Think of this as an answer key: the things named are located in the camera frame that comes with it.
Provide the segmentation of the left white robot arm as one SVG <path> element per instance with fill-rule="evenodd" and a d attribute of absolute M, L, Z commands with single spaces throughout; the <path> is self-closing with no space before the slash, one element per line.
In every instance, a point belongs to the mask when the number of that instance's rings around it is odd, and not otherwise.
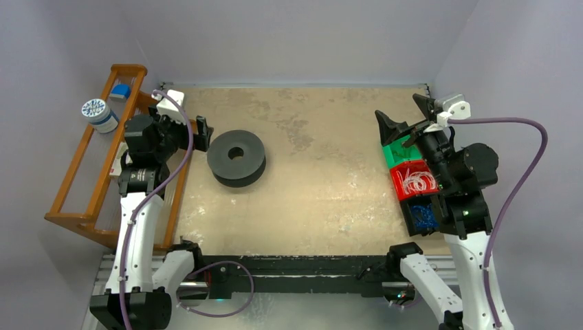
<path fill-rule="evenodd" d="M 177 150 L 207 151 L 213 129 L 198 116 L 190 126 L 166 115 L 136 115 L 124 125 L 127 146 L 118 177 L 122 217 L 115 260 L 104 293 L 92 296 L 89 310 L 106 329 L 165 329 L 178 307 L 183 278 L 199 280 L 205 272 L 199 246 L 192 241 L 169 247 L 162 266 L 152 268 L 157 221 L 165 186 L 176 176 L 167 161 Z"/>

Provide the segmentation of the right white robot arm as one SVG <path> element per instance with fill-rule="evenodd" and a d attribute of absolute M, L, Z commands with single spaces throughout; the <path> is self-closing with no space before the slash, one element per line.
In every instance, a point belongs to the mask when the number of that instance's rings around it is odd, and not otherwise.
<path fill-rule="evenodd" d="M 435 100 L 414 94 L 413 100 L 424 116 L 416 124 L 375 112 L 380 140 L 383 145 L 402 140 L 404 146 L 416 146 L 428 165 L 439 187 L 431 198 L 432 209 L 450 249 L 460 294 L 431 268 L 416 243 L 391 246 L 386 271 L 412 284 L 441 329 L 512 329 L 488 246 L 494 227 L 483 196 L 484 188 L 498 181 L 498 156 L 482 143 L 455 149 L 445 134 L 450 120 L 470 116 L 462 95 Z"/>

